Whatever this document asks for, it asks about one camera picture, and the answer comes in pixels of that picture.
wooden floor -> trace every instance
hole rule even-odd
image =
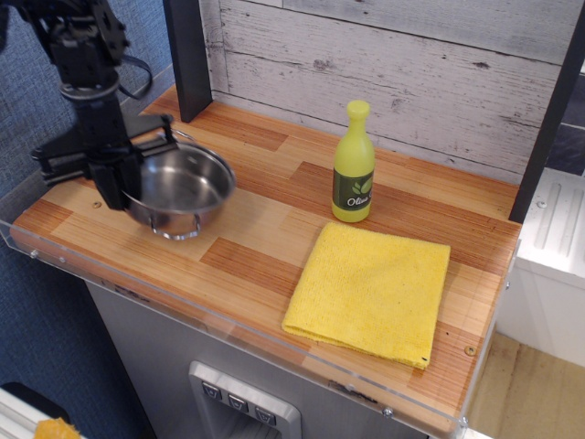
[[[494,439],[585,438],[585,368],[495,334],[469,421]]]

yellow object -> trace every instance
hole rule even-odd
[[[342,221],[358,222],[369,215],[374,178],[374,146],[366,133],[369,104],[351,101],[347,115],[347,134],[335,151],[331,209]]]
[[[282,328],[426,369],[450,252],[447,245],[329,223]]]
[[[46,419],[37,424],[34,439],[80,439],[80,434],[71,425],[58,419]]]

screw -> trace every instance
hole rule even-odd
[[[466,346],[464,350],[465,353],[470,357],[475,357],[475,354],[477,353],[477,349],[473,346]]]
[[[392,417],[394,416],[394,411],[389,407],[386,407],[384,410],[382,410],[382,414],[386,419],[392,419]]]

yellow bottle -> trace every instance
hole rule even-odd
[[[366,133],[369,104],[351,101],[347,115],[347,134],[335,151],[331,207],[338,219],[358,222],[369,215],[374,178],[374,146]]]

dispenser button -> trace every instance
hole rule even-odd
[[[209,398],[213,398],[214,400],[220,400],[221,401],[221,390],[218,389],[215,386],[212,386],[211,384],[202,381],[201,384],[203,384],[203,391],[205,392],[205,394],[209,397]]]
[[[276,416],[260,407],[256,407],[256,419],[268,425],[276,425]]]
[[[229,405],[239,412],[248,412],[248,403],[234,395],[228,395]]]

